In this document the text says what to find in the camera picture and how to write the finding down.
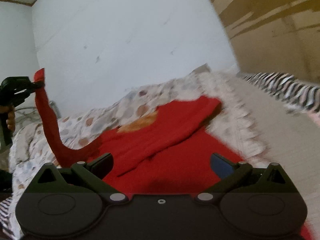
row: striped fabric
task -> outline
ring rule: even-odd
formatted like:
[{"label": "striped fabric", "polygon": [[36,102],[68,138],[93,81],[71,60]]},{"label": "striped fabric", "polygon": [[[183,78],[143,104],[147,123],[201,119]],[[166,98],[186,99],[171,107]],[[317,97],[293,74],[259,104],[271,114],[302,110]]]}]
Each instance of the striped fabric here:
[{"label": "striped fabric", "polygon": [[12,197],[0,202],[0,223],[2,224],[2,231],[11,239],[15,240],[13,233],[8,227],[8,209],[12,202]]},{"label": "striped fabric", "polygon": [[304,110],[320,111],[320,87],[303,84],[289,73],[258,73],[243,77],[277,100]]}]

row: orange patch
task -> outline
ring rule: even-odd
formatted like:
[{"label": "orange patch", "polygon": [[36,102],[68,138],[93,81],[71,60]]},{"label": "orange patch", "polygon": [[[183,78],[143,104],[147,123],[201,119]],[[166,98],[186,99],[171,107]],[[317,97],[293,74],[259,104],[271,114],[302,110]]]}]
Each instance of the orange patch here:
[{"label": "orange patch", "polygon": [[86,126],[90,126],[90,125],[92,125],[92,123],[93,123],[93,118],[92,117],[88,118],[87,121],[85,121],[85,125]]},{"label": "orange patch", "polygon": [[117,132],[121,133],[121,132],[138,131],[144,127],[151,125],[156,120],[157,115],[158,115],[158,112],[154,111],[150,114],[147,114],[144,117],[139,118],[138,120],[136,120],[130,124],[127,124],[127,125],[120,127]]},{"label": "orange patch", "polygon": [[79,140],[79,145],[84,147],[89,143],[89,140],[87,138],[82,138]]},{"label": "orange patch", "polygon": [[142,105],[142,106],[139,106],[138,109],[137,109],[137,116],[141,117],[143,116],[147,111],[149,110],[149,106],[147,105]]}]

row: white wall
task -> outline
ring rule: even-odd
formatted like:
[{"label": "white wall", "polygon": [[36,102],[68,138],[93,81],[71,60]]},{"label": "white wall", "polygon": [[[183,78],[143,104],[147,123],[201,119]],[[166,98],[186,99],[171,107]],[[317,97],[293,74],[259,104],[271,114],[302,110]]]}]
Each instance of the white wall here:
[{"label": "white wall", "polygon": [[[29,76],[39,69],[32,30],[32,8],[0,2],[0,82],[8,76]],[[29,97],[24,106],[34,105]]]},{"label": "white wall", "polygon": [[47,91],[63,115],[208,63],[237,68],[209,0],[38,0],[33,30]]}]

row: circular pad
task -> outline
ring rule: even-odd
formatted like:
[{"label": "circular pad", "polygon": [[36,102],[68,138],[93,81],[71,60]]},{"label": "circular pad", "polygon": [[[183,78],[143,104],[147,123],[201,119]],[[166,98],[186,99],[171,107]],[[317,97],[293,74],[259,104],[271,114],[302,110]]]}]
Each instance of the circular pad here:
[{"label": "circular pad", "polygon": [[220,202],[227,221],[242,232],[280,237],[299,230],[307,208],[299,193],[242,193],[234,190]]},{"label": "circular pad", "polygon": [[96,193],[25,193],[16,207],[24,231],[33,235],[71,236],[86,230],[102,211]]}]

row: bed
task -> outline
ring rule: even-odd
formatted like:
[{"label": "bed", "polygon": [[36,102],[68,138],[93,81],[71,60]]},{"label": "bed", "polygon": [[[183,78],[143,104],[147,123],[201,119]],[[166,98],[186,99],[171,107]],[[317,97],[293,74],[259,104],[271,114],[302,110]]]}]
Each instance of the bed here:
[{"label": "bed", "polygon": [[[267,134],[259,132],[264,129],[260,129],[259,123],[265,123],[265,115],[268,113],[262,110],[264,116],[259,116],[260,113],[254,114],[256,105],[260,104],[256,104],[257,101],[250,101],[256,91],[246,85],[250,86],[231,74],[210,72],[204,65],[184,78],[135,88],[108,108],[92,109],[86,113],[60,118],[58,119],[60,137],[66,146],[81,148],[103,131],[133,122],[151,113],[159,105],[175,99],[197,99],[205,94],[220,98],[223,102],[223,110],[211,120],[207,126],[207,133],[218,137],[254,167],[266,167],[270,162],[279,160],[285,168],[289,169],[288,174],[294,178],[293,181],[302,186],[294,176],[294,171],[291,170],[290,160],[280,158],[282,153],[279,147],[270,143],[274,140],[267,135],[270,127]],[[260,92],[263,98],[273,101],[262,91]],[[2,223],[4,233],[12,239],[19,239],[22,236],[15,219],[15,206],[34,175],[46,162],[53,162],[59,167],[44,137],[41,122],[30,123],[17,132],[9,154],[9,171],[13,173],[13,195],[6,202],[7,208]],[[311,224],[317,223],[312,215],[308,218]]]},{"label": "bed", "polygon": [[289,111],[281,101],[248,82],[229,76],[250,116],[266,150],[265,159],[281,163],[308,207],[307,222],[315,239],[320,239],[320,128],[318,114]]}]

